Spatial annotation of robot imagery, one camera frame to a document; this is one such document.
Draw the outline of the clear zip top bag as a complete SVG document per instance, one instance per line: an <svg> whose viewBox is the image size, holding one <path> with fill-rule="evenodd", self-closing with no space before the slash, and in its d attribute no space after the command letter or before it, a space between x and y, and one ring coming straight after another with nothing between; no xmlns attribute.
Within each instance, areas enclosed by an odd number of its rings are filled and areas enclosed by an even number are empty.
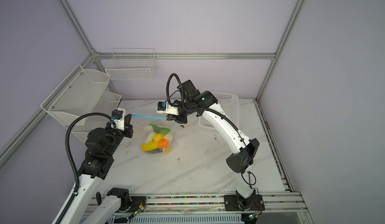
<svg viewBox="0 0 385 224"><path fill-rule="evenodd" d="M163 117L132 115L134 136L140 149L147 154L167 154L171 151L176 123Z"/></svg>

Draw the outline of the yellow corn cob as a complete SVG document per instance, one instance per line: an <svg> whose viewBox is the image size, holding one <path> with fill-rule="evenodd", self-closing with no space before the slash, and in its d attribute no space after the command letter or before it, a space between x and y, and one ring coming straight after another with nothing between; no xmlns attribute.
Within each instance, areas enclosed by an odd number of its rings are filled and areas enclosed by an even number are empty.
<svg viewBox="0 0 385 224"><path fill-rule="evenodd" d="M150 141L141 146L141 150L144 152L149 152L158 149L158 142Z"/></svg>

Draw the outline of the yellow lemon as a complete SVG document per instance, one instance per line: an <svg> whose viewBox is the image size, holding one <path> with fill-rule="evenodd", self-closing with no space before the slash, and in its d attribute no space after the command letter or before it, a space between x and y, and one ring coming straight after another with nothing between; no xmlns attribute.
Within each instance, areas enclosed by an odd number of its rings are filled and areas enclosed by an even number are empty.
<svg viewBox="0 0 385 224"><path fill-rule="evenodd" d="M163 139L163 135L160 134L160 133L156 133L154 136L153 136L153 141L154 142L159 142Z"/></svg>

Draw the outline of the orange tangerine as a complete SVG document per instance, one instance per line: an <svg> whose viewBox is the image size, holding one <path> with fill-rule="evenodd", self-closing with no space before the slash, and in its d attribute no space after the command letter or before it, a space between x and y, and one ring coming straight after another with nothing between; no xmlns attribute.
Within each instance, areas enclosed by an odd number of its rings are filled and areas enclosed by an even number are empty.
<svg viewBox="0 0 385 224"><path fill-rule="evenodd" d="M158 142L158 148L159 149L165 149L169 145L169 141L167 139L162 139Z"/></svg>

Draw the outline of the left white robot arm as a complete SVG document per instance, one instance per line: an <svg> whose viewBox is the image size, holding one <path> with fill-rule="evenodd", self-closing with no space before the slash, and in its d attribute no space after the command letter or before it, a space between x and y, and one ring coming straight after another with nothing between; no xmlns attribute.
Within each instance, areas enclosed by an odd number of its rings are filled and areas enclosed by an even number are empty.
<svg viewBox="0 0 385 224"><path fill-rule="evenodd" d="M102 116L108 119L104 128L95 128L87 135L85 145L86 156L80 167L76 167L70 149L70 134L81 120L91 116ZM54 219L55 224L77 224L80 222L87 206L99 186L105 180L113 162L113 155L125 138L133 137L132 115L123 108L117 108L111 115L104 113L87 113L75 119L68 127L65 135L65 149L75 184L72 192L62 205Z"/></svg>

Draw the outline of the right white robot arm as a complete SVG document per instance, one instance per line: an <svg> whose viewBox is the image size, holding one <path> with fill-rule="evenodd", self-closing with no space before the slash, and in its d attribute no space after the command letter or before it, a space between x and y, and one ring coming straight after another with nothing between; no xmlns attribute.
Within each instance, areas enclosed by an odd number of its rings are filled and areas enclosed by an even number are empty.
<svg viewBox="0 0 385 224"><path fill-rule="evenodd" d="M235 208L246 211L259 204L258 191L253 188L256 182L246 181L244 175L250 173L260 143L239 130L210 91L201 93L191 80L182 83L173 73L167 80L166 101L158 103L157 112L167 114L168 121L178 124L187 124L187 117L194 113L211 123L232 152L226 159L227 165L241 177L237 181Z"/></svg>

